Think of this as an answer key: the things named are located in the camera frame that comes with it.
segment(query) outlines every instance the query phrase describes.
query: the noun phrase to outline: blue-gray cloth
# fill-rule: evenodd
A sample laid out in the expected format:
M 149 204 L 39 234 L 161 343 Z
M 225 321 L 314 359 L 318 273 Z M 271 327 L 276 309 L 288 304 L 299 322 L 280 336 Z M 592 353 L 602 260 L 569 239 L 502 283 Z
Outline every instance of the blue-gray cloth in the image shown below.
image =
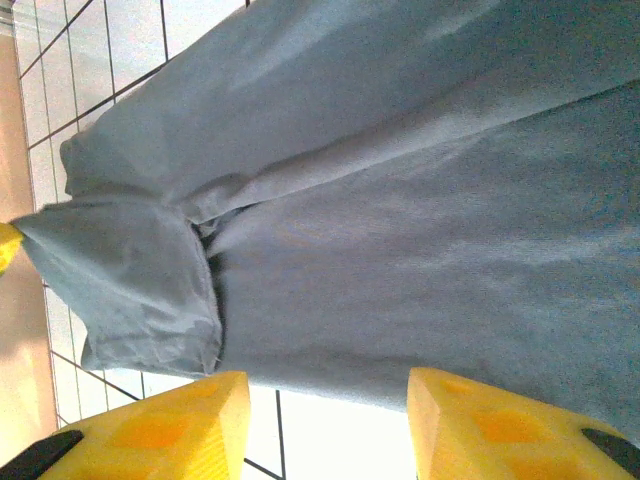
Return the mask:
M 638 441 L 639 16 L 261 0 L 64 143 L 73 200 L 16 225 L 86 366 L 400 409 L 433 366 Z

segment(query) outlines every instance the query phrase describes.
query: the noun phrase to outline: gray fabric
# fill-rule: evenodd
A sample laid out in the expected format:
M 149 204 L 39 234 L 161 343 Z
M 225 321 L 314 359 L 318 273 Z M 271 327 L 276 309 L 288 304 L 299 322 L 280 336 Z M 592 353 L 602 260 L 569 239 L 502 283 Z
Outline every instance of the gray fabric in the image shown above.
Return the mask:
M 221 368 L 263 383 L 402 408 L 408 369 L 430 365 L 637 439 L 639 14 L 613 1 L 261 0 L 65 142 L 80 203 L 18 226 L 90 335 L 114 339 L 90 342 L 88 363 L 209 373 L 194 352 L 213 338 L 215 358 L 223 321 Z M 117 215 L 84 213 L 103 198 Z M 145 209 L 156 224 L 137 224 Z M 205 261 L 178 228 L 189 222 L 211 235 L 214 278 L 174 303 Z M 61 267 L 53 223 L 69 242 Z M 83 238 L 85 224 L 103 234 Z M 123 263 L 123 237 L 147 254 L 191 250 Z M 195 315 L 158 322 L 111 293 L 101 308 L 106 294 L 69 279 L 85 258 L 121 265 L 105 292 L 193 301 Z M 205 305 L 194 344 L 129 343 L 192 332 Z

